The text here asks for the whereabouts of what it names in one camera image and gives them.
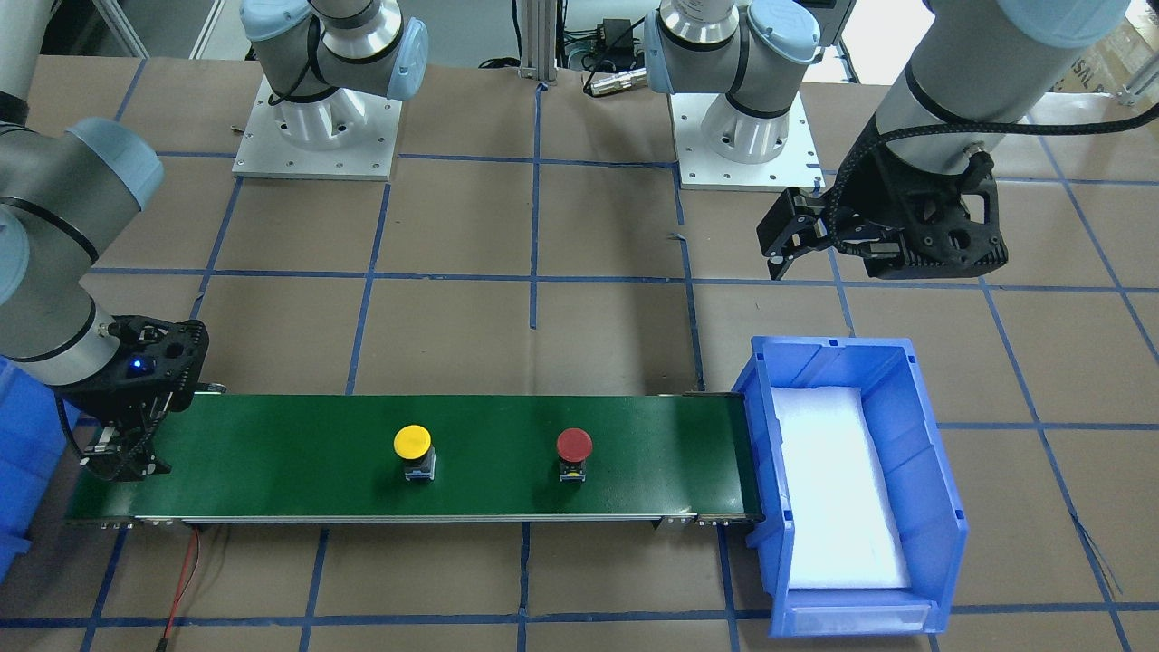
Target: metal mounting plate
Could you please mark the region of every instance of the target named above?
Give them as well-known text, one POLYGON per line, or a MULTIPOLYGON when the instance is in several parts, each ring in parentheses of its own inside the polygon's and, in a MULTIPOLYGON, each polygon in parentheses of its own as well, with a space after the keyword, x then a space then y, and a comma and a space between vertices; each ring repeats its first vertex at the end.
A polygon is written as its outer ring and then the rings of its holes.
POLYGON ((756 190, 778 192, 789 186, 821 189, 817 147, 809 131, 801 95, 789 109, 789 134, 781 155, 766 163, 739 163, 714 152, 700 132, 700 123, 715 93, 679 93, 671 96, 672 135, 680 161, 680 186, 690 190, 756 190))
POLYGON ((279 132, 277 109, 267 103, 270 85, 262 78, 246 123, 246 132, 238 147, 238 156, 233 160, 234 175, 258 178, 389 181, 402 102, 366 93, 358 95, 366 102, 370 117, 366 138, 337 149, 302 149, 279 132))

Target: blue crate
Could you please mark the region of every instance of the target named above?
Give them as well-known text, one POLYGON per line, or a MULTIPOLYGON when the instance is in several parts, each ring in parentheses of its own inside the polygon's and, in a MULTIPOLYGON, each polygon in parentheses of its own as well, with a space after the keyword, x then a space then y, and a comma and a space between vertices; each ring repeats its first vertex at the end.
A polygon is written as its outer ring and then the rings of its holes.
POLYGON ((28 551, 28 526, 64 447, 52 393, 0 359, 0 581, 28 551))
POLYGON ((770 637, 946 631, 968 526, 909 340, 753 338, 734 391, 745 412, 765 520, 749 536, 773 596, 770 637), (909 567, 909 589, 789 588, 793 500, 772 388, 859 388, 909 567))

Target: conveyor belt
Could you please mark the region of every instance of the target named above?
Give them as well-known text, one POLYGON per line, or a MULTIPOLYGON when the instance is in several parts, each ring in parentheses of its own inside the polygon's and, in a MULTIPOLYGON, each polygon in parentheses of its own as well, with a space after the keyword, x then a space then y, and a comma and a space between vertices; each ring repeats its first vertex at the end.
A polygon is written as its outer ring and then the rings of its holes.
POLYGON ((201 396, 156 435, 167 476, 78 483, 74 521, 646 520, 759 514, 744 404, 726 396, 201 396), (436 479, 392 449, 430 430, 436 479), (585 483, 560 483, 556 435, 591 434, 585 483))

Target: metal connector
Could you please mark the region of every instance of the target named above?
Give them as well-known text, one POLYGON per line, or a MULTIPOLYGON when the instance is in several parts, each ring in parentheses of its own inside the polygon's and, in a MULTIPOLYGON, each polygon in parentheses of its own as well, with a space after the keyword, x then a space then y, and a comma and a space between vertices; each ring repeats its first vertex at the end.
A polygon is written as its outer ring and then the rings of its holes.
POLYGON ((629 69, 591 82, 591 96, 603 97, 646 86, 648 86, 648 71, 646 68, 629 69))

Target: blue plastic bin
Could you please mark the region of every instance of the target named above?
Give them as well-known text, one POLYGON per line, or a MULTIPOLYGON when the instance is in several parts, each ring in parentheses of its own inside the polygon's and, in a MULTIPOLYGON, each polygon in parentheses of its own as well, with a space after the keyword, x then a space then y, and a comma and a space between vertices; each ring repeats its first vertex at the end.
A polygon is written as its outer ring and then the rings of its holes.
POLYGON ((0 581, 28 552, 28 526, 64 447, 52 393, 0 359, 0 581))
POLYGON ((753 338, 744 395, 765 520, 749 536, 773 596, 770 637, 946 631, 967 521, 909 340, 753 338), (909 567, 909 589, 790 589, 793 497, 772 388, 859 388, 909 567))

